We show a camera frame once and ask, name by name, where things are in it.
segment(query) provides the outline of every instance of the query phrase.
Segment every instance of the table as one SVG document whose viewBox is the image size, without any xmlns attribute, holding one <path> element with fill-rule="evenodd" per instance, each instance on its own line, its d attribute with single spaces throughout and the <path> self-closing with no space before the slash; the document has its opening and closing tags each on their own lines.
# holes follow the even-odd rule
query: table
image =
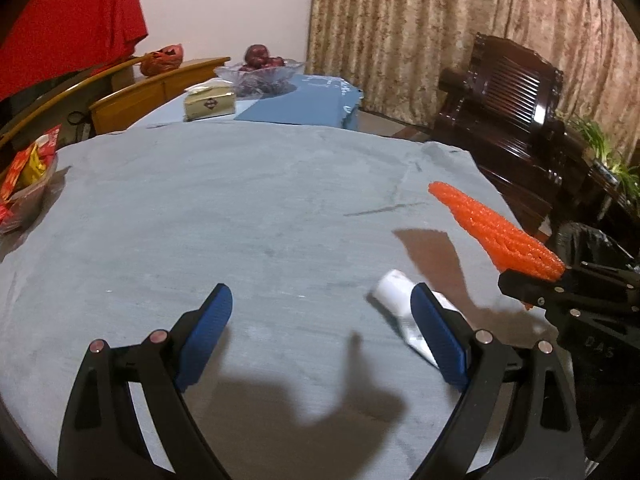
<svg viewBox="0 0 640 480">
<path fill-rule="evenodd" d="M 89 343 L 137 344 L 217 282 L 234 313 L 185 399 L 238 479 L 410 478 L 458 394 L 367 300 L 390 269 L 427 280 L 505 343 L 554 339 L 542 310 L 500 294 L 488 255 L 427 192 L 444 180 L 513 221 L 457 148 L 195 121 L 59 157 L 44 216 L 0 256 L 0 394 L 52 468 Z M 154 461 L 170 467 L 139 415 Z"/>
<path fill-rule="evenodd" d="M 239 98 L 233 115 L 200 119 L 200 121 L 257 121 L 283 124 L 334 126 L 357 130 L 357 108 L 362 92 L 344 79 L 331 76 L 293 76 L 292 91 L 279 96 Z M 156 108 L 132 128 L 184 121 L 184 99 L 181 94 Z"/>
</svg>

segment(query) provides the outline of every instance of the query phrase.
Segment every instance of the blue gripper pad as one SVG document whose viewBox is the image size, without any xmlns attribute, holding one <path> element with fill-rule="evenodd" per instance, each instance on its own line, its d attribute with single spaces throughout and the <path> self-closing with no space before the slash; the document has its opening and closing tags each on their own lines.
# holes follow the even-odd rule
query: blue gripper pad
<svg viewBox="0 0 640 480">
<path fill-rule="evenodd" d="M 231 289 L 223 285 L 213 297 L 197 325 L 185 341 L 175 377 L 175 386 L 181 393 L 200 379 L 209 357 L 225 329 L 233 307 Z"/>
<path fill-rule="evenodd" d="M 444 380 L 464 392 L 469 382 L 465 350 L 442 317 L 443 311 L 426 284 L 414 286 L 411 313 L 415 323 L 429 345 Z"/>
</svg>

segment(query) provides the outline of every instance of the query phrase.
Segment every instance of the fruit bowl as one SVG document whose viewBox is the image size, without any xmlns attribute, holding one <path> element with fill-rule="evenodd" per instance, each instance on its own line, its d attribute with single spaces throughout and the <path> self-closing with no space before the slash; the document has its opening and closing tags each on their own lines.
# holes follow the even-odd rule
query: fruit bowl
<svg viewBox="0 0 640 480">
<path fill-rule="evenodd" d="M 289 80 L 302 73 L 305 63 L 293 59 L 285 59 L 284 66 L 259 68 L 251 72 L 240 70 L 245 65 L 221 66 L 216 75 L 229 81 L 234 86 L 238 97 L 259 96 L 264 94 L 278 95 L 289 88 Z"/>
</svg>

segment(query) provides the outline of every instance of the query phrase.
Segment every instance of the beige curtain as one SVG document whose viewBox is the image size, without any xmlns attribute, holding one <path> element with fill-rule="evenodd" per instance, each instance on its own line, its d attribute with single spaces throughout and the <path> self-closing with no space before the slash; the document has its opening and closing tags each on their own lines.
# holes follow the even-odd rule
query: beige curtain
<svg viewBox="0 0 640 480">
<path fill-rule="evenodd" d="M 474 35 L 510 38 L 564 71 L 559 109 L 594 117 L 628 155 L 640 134 L 640 44 L 612 0 L 313 0 L 310 70 L 340 75 L 363 108 L 428 124 L 440 71 Z"/>
</svg>

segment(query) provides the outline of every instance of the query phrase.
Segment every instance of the red cloth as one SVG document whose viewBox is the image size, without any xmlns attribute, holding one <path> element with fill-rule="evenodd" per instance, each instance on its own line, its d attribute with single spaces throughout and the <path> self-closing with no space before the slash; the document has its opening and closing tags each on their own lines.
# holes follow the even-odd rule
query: red cloth
<svg viewBox="0 0 640 480">
<path fill-rule="evenodd" d="M 31 0 L 0 46 L 0 100 L 131 56 L 146 35 L 140 0 Z"/>
</svg>

